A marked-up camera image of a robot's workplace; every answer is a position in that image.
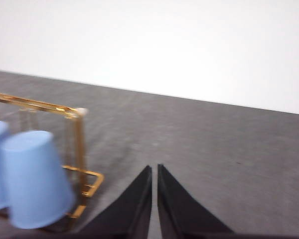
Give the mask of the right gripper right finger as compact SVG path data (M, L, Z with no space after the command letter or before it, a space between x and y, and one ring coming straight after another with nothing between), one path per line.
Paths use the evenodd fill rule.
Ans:
M164 239L207 239L235 234L196 201L162 164L157 166L157 208Z

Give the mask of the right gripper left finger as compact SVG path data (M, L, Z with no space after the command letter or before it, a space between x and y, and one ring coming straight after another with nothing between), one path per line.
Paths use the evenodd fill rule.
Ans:
M126 190L73 239L146 239L152 208L152 168L146 166Z

